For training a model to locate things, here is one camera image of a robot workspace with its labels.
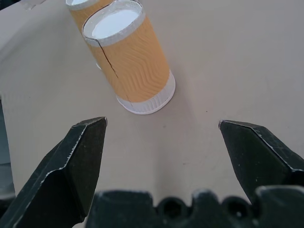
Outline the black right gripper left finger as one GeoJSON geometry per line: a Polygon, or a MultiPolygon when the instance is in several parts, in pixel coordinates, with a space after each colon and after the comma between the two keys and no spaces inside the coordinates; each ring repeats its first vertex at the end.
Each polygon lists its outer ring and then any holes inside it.
{"type": "Polygon", "coordinates": [[[106,117],[73,125],[42,159],[0,219],[0,228],[72,228],[88,216],[103,153],[106,117]]]}

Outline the orange ripple paper cup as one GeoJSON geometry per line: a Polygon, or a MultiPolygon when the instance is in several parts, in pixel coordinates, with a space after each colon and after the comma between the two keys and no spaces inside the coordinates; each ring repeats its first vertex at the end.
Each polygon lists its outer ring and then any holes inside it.
{"type": "Polygon", "coordinates": [[[98,53],[98,48],[100,48],[99,44],[97,44],[97,47],[90,45],[82,35],[82,28],[88,18],[90,18],[94,13],[96,13],[100,9],[111,4],[113,1],[114,0],[65,0],[65,4],[73,17],[82,38],[90,49],[97,66],[101,70],[105,69],[106,71],[108,69],[112,71],[112,69],[109,63],[106,62],[104,54],[98,53]]]}
{"type": "Polygon", "coordinates": [[[152,114],[172,99],[175,78],[139,1],[114,0],[86,20],[82,35],[126,110],[152,114]]]}

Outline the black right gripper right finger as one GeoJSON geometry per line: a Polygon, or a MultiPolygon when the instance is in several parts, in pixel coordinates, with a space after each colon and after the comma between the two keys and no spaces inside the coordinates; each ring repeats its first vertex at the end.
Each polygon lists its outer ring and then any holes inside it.
{"type": "Polygon", "coordinates": [[[267,128],[231,120],[221,120],[218,126],[237,180],[250,201],[260,186],[304,187],[304,159],[267,128]]]}

